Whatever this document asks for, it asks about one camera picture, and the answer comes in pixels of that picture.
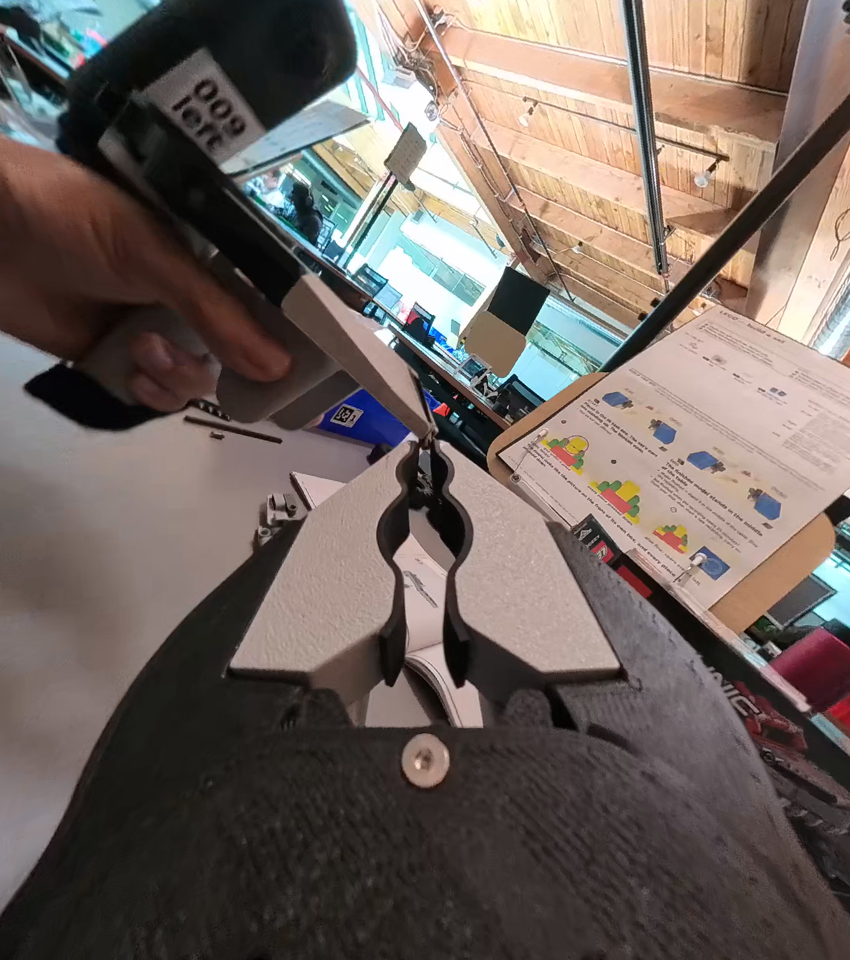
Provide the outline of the black pole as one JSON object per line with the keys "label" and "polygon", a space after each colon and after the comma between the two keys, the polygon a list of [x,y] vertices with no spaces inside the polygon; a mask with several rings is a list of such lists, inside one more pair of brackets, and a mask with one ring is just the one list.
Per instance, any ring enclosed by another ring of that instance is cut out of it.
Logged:
{"label": "black pole", "polygon": [[850,133],[850,92],[787,158],[766,186],[688,270],[681,282],[655,306],[600,367],[610,374],[643,352],[698,298],[708,284],[811,176],[839,142]]}

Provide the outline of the printed instruction sheet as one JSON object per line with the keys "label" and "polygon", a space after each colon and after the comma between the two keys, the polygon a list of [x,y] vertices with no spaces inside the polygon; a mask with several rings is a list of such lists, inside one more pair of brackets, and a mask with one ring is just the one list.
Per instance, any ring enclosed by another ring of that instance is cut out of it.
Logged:
{"label": "printed instruction sheet", "polygon": [[712,608],[850,489],[850,367],[714,307],[500,458],[567,526],[593,517]]}

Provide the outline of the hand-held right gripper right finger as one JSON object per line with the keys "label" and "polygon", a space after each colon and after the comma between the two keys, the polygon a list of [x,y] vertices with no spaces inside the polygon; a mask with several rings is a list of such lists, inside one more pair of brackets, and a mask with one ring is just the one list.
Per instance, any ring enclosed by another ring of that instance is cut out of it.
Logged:
{"label": "hand-held right gripper right finger", "polygon": [[621,671],[535,507],[442,440],[432,447],[432,490],[432,527],[453,556],[443,653],[456,686],[546,690]]}

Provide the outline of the large blue bin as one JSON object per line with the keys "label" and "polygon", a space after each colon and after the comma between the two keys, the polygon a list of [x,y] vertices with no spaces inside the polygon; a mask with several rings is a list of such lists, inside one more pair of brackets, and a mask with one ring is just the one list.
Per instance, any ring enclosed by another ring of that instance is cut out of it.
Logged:
{"label": "large blue bin", "polygon": [[333,404],[313,431],[367,448],[392,449],[418,436],[366,390],[355,390]]}

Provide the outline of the hanging light panel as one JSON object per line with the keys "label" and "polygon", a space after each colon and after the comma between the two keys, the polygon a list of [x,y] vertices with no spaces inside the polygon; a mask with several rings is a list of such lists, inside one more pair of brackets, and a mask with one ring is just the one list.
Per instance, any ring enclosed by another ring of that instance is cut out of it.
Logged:
{"label": "hanging light panel", "polygon": [[415,191],[412,176],[419,168],[427,152],[427,143],[419,129],[413,123],[408,123],[402,129],[388,155],[383,161],[387,173],[386,193],[391,196],[395,188],[402,186],[408,191]]}

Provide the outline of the black square panel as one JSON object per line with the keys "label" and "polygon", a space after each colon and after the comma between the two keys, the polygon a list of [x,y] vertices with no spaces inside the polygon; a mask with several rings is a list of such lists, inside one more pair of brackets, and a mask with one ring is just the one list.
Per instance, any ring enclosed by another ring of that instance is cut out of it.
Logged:
{"label": "black square panel", "polygon": [[551,291],[547,286],[520,270],[505,267],[486,310],[512,330],[527,337],[550,296]]}

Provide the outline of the black toy set box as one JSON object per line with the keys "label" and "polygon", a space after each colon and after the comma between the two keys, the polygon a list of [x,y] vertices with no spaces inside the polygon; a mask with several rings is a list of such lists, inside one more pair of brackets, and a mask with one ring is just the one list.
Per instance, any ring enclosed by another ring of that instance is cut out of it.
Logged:
{"label": "black toy set box", "polygon": [[755,747],[779,803],[806,852],[850,914],[850,752],[839,735],[798,706],[742,641],[684,607],[639,570],[591,514],[572,536],[610,566],[693,646]]}

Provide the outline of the brown clipboard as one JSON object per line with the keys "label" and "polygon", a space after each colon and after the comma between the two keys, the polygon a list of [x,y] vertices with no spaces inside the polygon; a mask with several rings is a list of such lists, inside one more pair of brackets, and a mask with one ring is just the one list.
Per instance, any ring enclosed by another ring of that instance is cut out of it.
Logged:
{"label": "brown clipboard", "polygon": [[[605,377],[604,373],[593,372],[578,378],[493,438],[486,456],[491,476],[508,486],[512,471],[501,458],[502,452],[537,432],[565,407],[578,403],[582,395],[594,390]],[[710,614],[726,628],[743,632],[809,576],[830,555],[835,544],[835,527],[827,513],[821,512],[710,606]]]}

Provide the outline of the magenta chair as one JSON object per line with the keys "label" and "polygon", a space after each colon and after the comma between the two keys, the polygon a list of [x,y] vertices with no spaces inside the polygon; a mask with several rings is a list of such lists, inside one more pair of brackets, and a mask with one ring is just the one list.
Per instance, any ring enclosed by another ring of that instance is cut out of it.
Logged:
{"label": "magenta chair", "polygon": [[850,696],[850,627],[832,619],[780,630],[771,642],[780,652],[770,668],[804,696],[812,712]]}

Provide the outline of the grey brick assembly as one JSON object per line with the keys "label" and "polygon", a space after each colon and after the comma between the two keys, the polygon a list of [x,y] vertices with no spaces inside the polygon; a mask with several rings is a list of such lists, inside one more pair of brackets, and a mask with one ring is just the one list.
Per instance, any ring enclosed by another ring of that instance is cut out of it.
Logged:
{"label": "grey brick assembly", "polygon": [[252,537],[252,549],[258,551],[290,524],[300,522],[304,507],[294,492],[270,493],[259,508],[258,523]]}

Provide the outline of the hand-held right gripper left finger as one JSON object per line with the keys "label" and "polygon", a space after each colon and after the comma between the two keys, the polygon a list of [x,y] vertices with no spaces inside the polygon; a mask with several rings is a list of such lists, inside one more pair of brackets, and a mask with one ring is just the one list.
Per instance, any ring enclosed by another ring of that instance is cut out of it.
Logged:
{"label": "hand-held right gripper left finger", "polygon": [[232,672],[305,688],[393,686],[405,661],[405,585],[419,445],[400,443],[297,526]]}

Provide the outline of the person's left hand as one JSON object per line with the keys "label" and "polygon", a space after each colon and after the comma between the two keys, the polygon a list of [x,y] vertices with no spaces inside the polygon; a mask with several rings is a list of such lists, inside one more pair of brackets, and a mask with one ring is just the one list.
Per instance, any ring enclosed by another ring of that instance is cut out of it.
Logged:
{"label": "person's left hand", "polygon": [[291,357],[136,198],[70,158],[0,135],[0,332],[79,361],[124,316],[165,307],[258,382]]}

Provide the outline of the cardboard panel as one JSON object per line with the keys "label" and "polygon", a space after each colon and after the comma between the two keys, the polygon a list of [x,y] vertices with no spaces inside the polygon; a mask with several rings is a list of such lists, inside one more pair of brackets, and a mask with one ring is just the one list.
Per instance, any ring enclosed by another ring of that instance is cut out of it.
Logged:
{"label": "cardboard panel", "polygon": [[513,328],[490,310],[469,319],[458,335],[466,353],[479,360],[496,378],[507,378],[527,346],[527,334]]}

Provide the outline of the thin black axle rod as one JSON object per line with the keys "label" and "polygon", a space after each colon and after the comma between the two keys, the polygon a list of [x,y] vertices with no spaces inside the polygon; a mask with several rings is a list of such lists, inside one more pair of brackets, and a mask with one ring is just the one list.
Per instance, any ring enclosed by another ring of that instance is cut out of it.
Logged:
{"label": "thin black axle rod", "polygon": [[261,431],[249,429],[246,427],[235,426],[230,423],[226,423],[225,421],[218,420],[216,418],[186,414],[183,416],[182,420],[183,420],[183,423],[187,425],[208,428],[213,433],[231,434],[235,436],[254,439],[254,440],[265,442],[265,443],[270,443],[273,445],[281,445],[284,442],[283,438],[281,437],[277,437],[272,434],[266,434]]}

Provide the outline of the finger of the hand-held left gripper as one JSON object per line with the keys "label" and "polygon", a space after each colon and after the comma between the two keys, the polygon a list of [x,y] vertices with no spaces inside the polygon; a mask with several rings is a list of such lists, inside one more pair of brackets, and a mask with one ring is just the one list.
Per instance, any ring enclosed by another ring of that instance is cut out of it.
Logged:
{"label": "finger of the hand-held left gripper", "polygon": [[360,388],[393,414],[419,441],[438,436],[416,372],[312,273],[305,273],[282,301],[286,318]]}

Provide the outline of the white instruction booklet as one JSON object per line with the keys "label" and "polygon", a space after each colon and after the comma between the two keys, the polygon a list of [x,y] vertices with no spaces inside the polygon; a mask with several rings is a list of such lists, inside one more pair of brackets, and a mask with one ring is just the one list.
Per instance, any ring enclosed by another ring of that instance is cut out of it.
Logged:
{"label": "white instruction booklet", "polygon": [[[292,471],[289,480],[311,511],[332,497],[347,484],[310,474]],[[409,512],[409,536],[395,555],[404,577],[407,644],[402,671],[394,685],[384,682],[375,687],[308,687],[310,690],[331,690],[346,705],[356,727],[422,730],[428,727],[483,726],[481,703],[473,687],[455,687],[446,668],[443,654],[443,615],[445,609],[446,574],[451,564],[442,565],[429,551],[431,541],[423,543],[421,522],[425,517],[417,510]],[[283,549],[291,544],[298,525],[287,525],[274,546],[282,561]]]}

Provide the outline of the tilted grey panel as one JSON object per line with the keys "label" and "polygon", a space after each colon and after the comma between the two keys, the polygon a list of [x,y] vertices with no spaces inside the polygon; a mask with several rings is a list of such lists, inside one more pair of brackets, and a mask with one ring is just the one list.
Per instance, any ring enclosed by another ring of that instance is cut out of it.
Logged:
{"label": "tilted grey panel", "polygon": [[307,149],[369,123],[370,118],[351,105],[323,99],[267,131],[232,158],[221,162],[219,168],[232,179],[246,182],[292,162]]}

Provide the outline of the long wooden table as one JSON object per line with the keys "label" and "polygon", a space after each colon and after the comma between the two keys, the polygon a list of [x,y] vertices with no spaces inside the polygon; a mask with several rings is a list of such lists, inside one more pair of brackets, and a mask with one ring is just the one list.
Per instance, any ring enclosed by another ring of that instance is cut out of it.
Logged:
{"label": "long wooden table", "polygon": [[394,323],[388,323],[383,330],[393,336],[395,344],[403,345],[404,349],[410,352],[417,362],[427,366],[433,375],[447,383],[454,394],[467,398],[467,402],[478,408],[487,419],[498,426],[500,431],[511,428],[512,423],[506,420],[503,415],[498,414],[491,402],[481,396],[477,390],[472,389],[467,381],[455,373],[453,368],[444,363],[437,354],[408,336],[400,326]]}

